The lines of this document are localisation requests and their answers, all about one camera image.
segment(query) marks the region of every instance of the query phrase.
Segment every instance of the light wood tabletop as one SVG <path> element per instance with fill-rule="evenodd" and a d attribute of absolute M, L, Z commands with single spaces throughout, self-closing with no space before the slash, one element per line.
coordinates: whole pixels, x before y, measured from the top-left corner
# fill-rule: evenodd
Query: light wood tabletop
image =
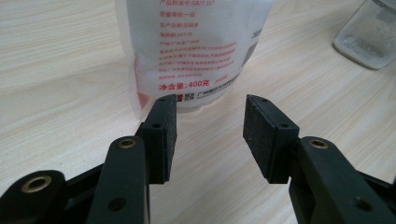
<path fill-rule="evenodd" d="M 361 0 L 275 0 L 242 74 L 215 103 L 177 114 L 170 182 L 151 186 L 151 223 L 296 223 L 288 185 L 269 185 L 242 137 L 247 94 L 270 99 L 354 167 L 396 175 L 396 62 L 365 69 L 332 40 Z M 38 170 L 66 179 L 133 135 L 114 2 L 0 2 L 0 194 Z"/>

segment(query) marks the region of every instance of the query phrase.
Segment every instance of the clear plastic container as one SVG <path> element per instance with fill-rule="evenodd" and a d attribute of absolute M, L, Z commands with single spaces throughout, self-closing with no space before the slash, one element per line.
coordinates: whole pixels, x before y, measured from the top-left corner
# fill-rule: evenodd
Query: clear plastic container
<path fill-rule="evenodd" d="M 355 63 L 385 67 L 396 58 L 396 0 L 367 0 L 332 44 Z"/>

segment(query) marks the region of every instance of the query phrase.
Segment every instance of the white plastic pouch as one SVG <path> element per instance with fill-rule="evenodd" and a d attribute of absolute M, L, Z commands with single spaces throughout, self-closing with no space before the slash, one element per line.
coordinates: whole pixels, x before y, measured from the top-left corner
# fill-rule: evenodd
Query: white plastic pouch
<path fill-rule="evenodd" d="M 116 0 L 122 47 L 132 62 L 136 116 L 177 96 L 194 108 L 219 98 L 253 53 L 272 0 Z"/>

